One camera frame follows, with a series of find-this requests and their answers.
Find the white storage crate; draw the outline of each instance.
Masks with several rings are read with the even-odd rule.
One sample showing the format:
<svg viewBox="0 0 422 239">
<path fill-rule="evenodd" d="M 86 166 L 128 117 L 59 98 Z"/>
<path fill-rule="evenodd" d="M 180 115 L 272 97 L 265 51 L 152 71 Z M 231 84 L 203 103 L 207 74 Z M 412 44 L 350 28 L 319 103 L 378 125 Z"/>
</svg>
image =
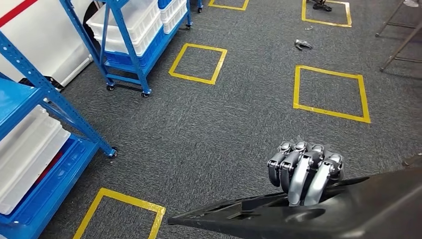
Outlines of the white storage crate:
<svg viewBox="0 0 422 239">
<path fill-rule="evenodd" d="M 186 0 L 172 0 L 165 9 L 160 9 L 161 20 L 163 22 L 169 22 L 174 14 L 179 10 L 181 5 L 186 5 Z"/>
<path fill-rule="evenodd" d="M 185 13 L 188 12 L 188 8 L 186 7 L 186 0 L 182 0 L 183 4 L 179 6 L 177 11 L 173 13 L 170 18 L 163 20 L 164 24 L 164 33 L 169 34 L 177 25 L 177 23 L 182 19 Z"/>
<path fill-rule="evenodd" d="M 10 214 L 69 138 L 40 106 L 0 141 L 0 213 Z"/>
<path fill-rule="evenodd" d="M 103 5 L 88 21 L 96 39 L 102 38 L 106 5 Z M 157 0 L 129 0 L 122 8 L 124 23 L 132 41 L 138 40 L 160 13 Z M 123 41 L 117 23 L 110 10 L 107 39 Z"/>
<path fill-rule="evenodd" d="M 142 56 L 146 49 L 148 48 L 149 44 L 154 40 L 155 35 L 157 35 L 158 31 L 163 26 L 163 22 L 160 18 L 160 13 L 155 15 L 155 19 L 151 22 L 150 26 L 143 35 L 141 35 L 135 42 L 133 42 L 133 48 L 135 48 L 135 52 L 137 56 Z M 102 39 L 97 39 L 97 41 L 101 44 Z M 123 40 L 109 40 L 107 39 L 105 43 L 105 50 L 109 52 L 123 52 L 128 53 L 126 45 L 124 44 Z"/>
</svg>

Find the metal stand leg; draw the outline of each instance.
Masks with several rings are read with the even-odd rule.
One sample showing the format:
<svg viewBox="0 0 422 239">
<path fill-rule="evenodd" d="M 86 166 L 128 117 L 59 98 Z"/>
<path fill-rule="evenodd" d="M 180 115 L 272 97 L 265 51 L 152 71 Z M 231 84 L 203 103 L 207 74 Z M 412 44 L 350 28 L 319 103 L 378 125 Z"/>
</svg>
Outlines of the metal stand leg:
<svg viewBox="0 0 422 239">
<path fill-rule="evenodd" d="M 397 55 L 403 50 L 403 48 L 408 44 L 408 42 L 416 35 L 416 33 L 422 29 L 422 21 L 419 23 L 419 25 L 412 31 L 412 33 L 406 38 L 406 40 L 402 43 L 402 45 L 393 53 L 392 56 L 390 56 L 387 60 L 387 62 L 380 68 L 380 71 L 384 71 L 385 68 L 393 61 L 393 60 L 401 60 L 401 61 L 411 61 L 411 62 L 417 62 L 422 63 L 421 60 L 415 60 L 415 59 L 409 59 L 409 58 L 403 58 L 403 57 L 397 57 Z"/>
<path fill-rule="evenodd" d="M 397 13 L 397 11 L 400 9 L 400 7 L 403 5 L 403 0 L 400 0 L 399 4 L 397 5 L 396 9 L 393 11 L 391 16 L 388 18 L 387 21 L 385 21 L 382 25 L 382 27 L 378 30 L 378 32 L 375 34 L 376 37 L 380 36 L 381 32 L 385 29 L 385 27 L 390 23 L 391 19 L 393 19 L 393 16 Z"/>
</svg>

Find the blue metal shelf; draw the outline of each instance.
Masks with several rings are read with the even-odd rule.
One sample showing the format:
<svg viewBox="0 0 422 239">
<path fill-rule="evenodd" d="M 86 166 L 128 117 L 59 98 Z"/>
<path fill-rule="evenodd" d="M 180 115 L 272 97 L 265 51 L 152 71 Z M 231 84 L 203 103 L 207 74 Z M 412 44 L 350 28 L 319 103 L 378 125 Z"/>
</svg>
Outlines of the blue metal shelf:
<svg viewBox="0 0 422 239">
<path fill-rule="evenodd" d="M 44 179 L 34 185 L 15 210 L 3 216 L 0 234 L 8 239 L 36 239 L 59 208 L 71 188 L 91 161 L 99 146 L 71 135 L 61 151 L 63 156 Z"/>
<path fill-rule="evenodd" d="M 0 78 L 0 140 L 42 101 L 43 95 L 39 88 Z"/>
<path fill-rule="evenodd" d="M 177 26 L 169 34 L 166 34 L 164 36 L 160 45 L 155 49 L 155 52 L 153 53 L 153 57 L 148 59 L 147 65 L 145 67 L 141 67 L 142 73 L 144 75 L 148 75 L 149 72 L 151 71 L 151 69 L 154 67 L 155 63 L 160 58 L 161 54 L 163 54 L 164 50 L 166 49 L 166 47 L 170 43 L 171 39 L 173 39 L 173 37 L 176 34 L 177 30 L 179 29 L 180 25 L 182 25 L 182 23 L 183 23 L 187 14 L 188 13 L 186 13 L 182 17 L 182 19 L 179 21 L 179 23 L 177 23 Z M 122 70 L 122 71 L 136 73 L 136 69 L 133 65 L 115 64 L 115 63 L 108 62 L 108 61 L 105 62 L 105 65 L 108 66 L 108 67 L 111 67 L 111 68 Z"/>
<path fill-rule="evenodd" d="M 133 48 L 133 44 L 132 44 L 132 41 L 130 39 L 129 32 L 126 29 L 126 25 L 124 23 L 123 15 L 122 15 L 121 10 L 120 10 L 121 7 L 124 6 L 124 4 L 126 4 L 128 2 L 128 0 L 100 0 L 100 1 L 105 2 L 105 4 L 106 4 L 105 5 L 105 7 L 106 7 L 105 17 L 104 17 L 104 29 L 103 29 L 103 36 L 102 36 L 103 41 L 102 41 L 102 44 L 101 44 L 100 52 L 97 52 L 96 48 L 94 47 L 94 44 L 92 43 L 90 37 L 88 36 L 87 32 L 85 31 L 83 25 L 81 24 L 78 17 L 76 16 L 70 0 L 60 0 L 60 3 L 62 4 L 63 8 L 65 9 L 65 11 L 66 11 L 67 15 L 69 16 L 69 18 L 70 18 L 73 26 L 75 27 L 76 31 L 81 36 L 81 38 L 82 38 L 83 42 L 85 43 L 86 47 L 88 48 L 89 52 L 91 53 L 94 62 L 96 63 L 96 65 L 100 69 L 100 72 L 103 75 L 105 82 L 107 84 L 107 89 L 112 90 L 114 88 L 114 85 L 115 85 L 114 80 L 124 81 L 124 82 L 129 82 L 129 83 L 141 85 L 142 86 L 142 96 L 148 97 L 151 94 L 152 90 L 148 86 L 146 76 L 149 73 L 149 71 L 152 69 L 154 64 L 157 62 L 157 59 L 163 53 L 165 47 L 168 45 L 170 40 L 175 35 L 175 32 L 177 31 L 178 27 L 176 27 L 176 29 L 173 30 L 172 34 L 169 34 L 165 38 L 165 42 L 163 41 L 164 43 L 162 44 L 162 48 L 156 50 L 157 54 L 156 55 L 154 54 L 154 56 L 151 57 L 151 60 L 149 61 L 150 63 L 147 65 L 147 67 L 142 67 L 139 63 L 138 56 L 136 55 L 135 49 Z M 187 8 L 188 8 L 188 12 L 182 18 L 181 22 L 186 17 L 186 19 L 187 19 L 186 26 L 188 28 L 190 28 L 191 25 L 193 24 L 192 21 L 191 21 L 190 0 L 187 0 L 186 5 L 187 5 Z M 113 13 L 114 19 L 117 23 L 117 26 L 118 26 L 120 33 L 122 35 L 122 38 L 124 40 L 125 46 L 127 48 L 128 54 L 129 54 L 131 62 L 132 62 L 132 66 L 122 66 L 122 64 L 112 64 L 110 62 L 104 61 L 104 51 L 105 51 L 105 43 L 106 43 L 108 15 L 109 15 L 110 10 Z M 111 74 L 111 73 L 108 72 L 108 68 L 111 67 L 111 66 L 113 68 L 117 68 L 117 69 L 120 69 L 120 70 L 123 70 L 123 71 L 129 71 L 129 72 L 135 73 L 135 74 L 137 74 L 138 79 L 132 79 L 132 78 L 127 78 L 127 77 L 123 77 L 123 76 L 120 76 L 120 75 Z"/>
<path fill-rule="evenodd" d="M 113 149 L 0 31 L 0 54 L 34 87 L 25 86 L 0 73 L 0 140 L 36 105 L 78 129 L 87 138 L 71 135 L 62 147 L 63 156 L 46 176 L 26 193 L 9 215 L 0 215 L 0 235 L 8 239 L 35 239 L 78 180 L 99 148 L 107 156 Z"/>
</svg>

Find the white panel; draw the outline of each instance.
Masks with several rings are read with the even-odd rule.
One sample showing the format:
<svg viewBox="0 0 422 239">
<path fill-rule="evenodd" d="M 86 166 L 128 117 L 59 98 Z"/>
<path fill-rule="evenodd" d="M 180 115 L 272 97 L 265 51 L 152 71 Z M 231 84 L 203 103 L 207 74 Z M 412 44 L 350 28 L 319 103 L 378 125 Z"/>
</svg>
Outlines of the white panel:
<svg viewBox="0 0 422 239">
<path fill-rule="evenodd" d="M 20 2 L 22 0 L 1 0 L 0 15 Z M 79 19 L 83 20 L 92 1 L 73 0 L 72 3 Z M 58 0 L 35 2 L 0 30 L 43 75 L 52 76 L 59 83 L 81 64 L 87 64 L 88 51 Z M 1 55 L 0 72 L 15 81 L 24 77 Z"/>
</svg>

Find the yellow floor marking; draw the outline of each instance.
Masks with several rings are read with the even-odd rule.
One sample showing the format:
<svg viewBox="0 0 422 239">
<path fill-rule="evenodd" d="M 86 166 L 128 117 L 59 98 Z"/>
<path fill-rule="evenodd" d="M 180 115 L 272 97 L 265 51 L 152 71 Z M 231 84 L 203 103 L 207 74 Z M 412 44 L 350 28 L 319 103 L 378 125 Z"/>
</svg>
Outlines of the yellow floor marking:
<svg viewBox="0 0 422 239">
<path fill-rule="evenodd" d="M 245 2 L 243 2 L 242 7 L 235 7 L 235 6 L 225 6 L 225 5 L 214 4 L 214 1 L 215 0 L 211 0 L 210 3 L 208 3 L 208 6 L 215 6 L 215 7 L 226 8 L 226 9 L 231 9 L 231 10 L 239 10 L 239 11 L 245 11 L 249 3 L 249 0 L 245 0 Z"/>
<path fill-rule="evenodd" d="M 307 19 L 306 18 L 306 6 L 307 6 L 306 3 L 307 3 L 307 0 L 302 0 L 302 21 L 308 21 L 308 22 L 312 22 L 312 23 L 320 23 L 320 24 L 325 24 L 325 25 L 330 25 L 330 26 L 352 27 L 352 16 L 350 15 L 350 4 L 348 2 L 331 1 L 331 0 L 326 0 L 325 2 L 344 4 L 344 7 L 346 8 L 347 24 L 340 24 L 340 23 L 334 23 L 334 22 Z"/>
<path fill-rule="evenodd" d="M 300 82 L 301 82 L 301 69 L 316 71 L 316 72 L 330 74 L 330 75 L 334 75 L 334 76 L 341 76 L 341 77 L 356 79 L 358 81 L 358 85 L 359 85 L 359 93 L 360 93 L 360 101 L 361 101 L 361 104 L 362 104 L 363 117 L 339 113 L 339 112 L 334 112 L 334 111 L 327 111 L 327 110 L 324 110 L 324 109 L 319 109 L 319 108 L 304 106 L 304 105 L 299 104 L 299 92 L 300 92 L 299 88 L 300 88 Z M 295 68 L 295 86 L 294 86 L 294 89 L 293 89 L 293 108 L 294 109 L 302 109 L 302 110 L 305 110 L 305 111 L 312 111 L 312 112 L 316 112 L 316 113 L 320 113 L 320 114 L 326 114 L 326 115 L 340 117 L 340 118 L 345 118 L 345 119 L 349 119 L 349 120 L 356 120 L 356 121 L 360 121 L 360 122 L 371 123 L 371 119 L 369 118 L 368 102 L 367 102 L 366 93 L 365 93 L 365 85 L 363 83 L 363 76 L 362 75 L 352 75 L 352 74 L 346 74 L 346 73 L 341 73 L 341 72 L 328 71 L 328 70 L 319 69 L 319 68 L 315 68 L 315 67 L 311 67 L 311 66 L 297 65 L 296 68 Z"/>
<path fill-rule="evenodd" d="M 166 213 L 165 207 L 162 207 L 162 206 L 159 206 L 147 201 L 143 201 L 141 199 L 137 199 L 137 198 L 134 198 L 122 193 L 118 193 L 106 188 L 100 188 L 100 190 L 97 193 L 97 196 L 94 198 L 94 201 L 92 202 L 90 208 L 88 209 L 84 219 L 82 219 L 82 222 L 79 225 L 79 228 L 76 231 L 75 235 L 73 236 L 73 239 L 80 239 L 82 237 L 85 229 L 88 226 L 88 223 L 90 222 L 92 216 L 94 215 L 94 212 L 96 211 L 98 205 L 100 204 L 100 201 L 103 198 L 103 196 L 113 198 L 121 202 L 132 204 L 134 206 L 155 212 L 157 215 L 155 216 L 155 220 L 154 220 L 154 223 L 152 224 L 151 232 L 149 233 L 148 239 L 156 238 L 158 230 L 161 225 L 161 221 L 163 220 L 163 216 Z"/>
<path fill-rule="evenodd" d="M 218 60 L 217 66 L 214 70 L 214 73 L 213 73 L 211 79 L 203 79 L 203 78 L 199 78 L 199 77 L 195 77 L 195 76 L 187 76 L 187 75 L 183 75 L 183 74 L 179 74 L 179 73 L 175 72 L 176 67 L 180 62 L 180 59 L 182 59 L 182 56 L 183 56 L 183 54 L 185 53 L 185 51 L 188 47 L 195 47 L 195 48 L 201 48 L 201 49 L 205 49 L 205 50 L 212 50 L 212 51 L 221 52 L 220 59 Z M 202 83 L 205 83 L 205 84 L 215 85 L 215 81 L 217 80 L 217 77 L 220 73 L 221 67 L 223 66 L 223 62 L 224 62 L 226 54 L 227 54 L 226 49 L 212 47 L 212 46 L 196 45 L 196 44 L 192 44 L 192 43 L 186 43 L 182 47 L 182 50 L 179 52 L 179 55 L 177 55 L 176 60 L 174 60 L 173 65 L 169 70 L 169 74 L 171 76 L 179 77 L 179 78 L 190 80 L 190 81 L 198 81 L 198 82 L 202 82 Z"/>
</svg>

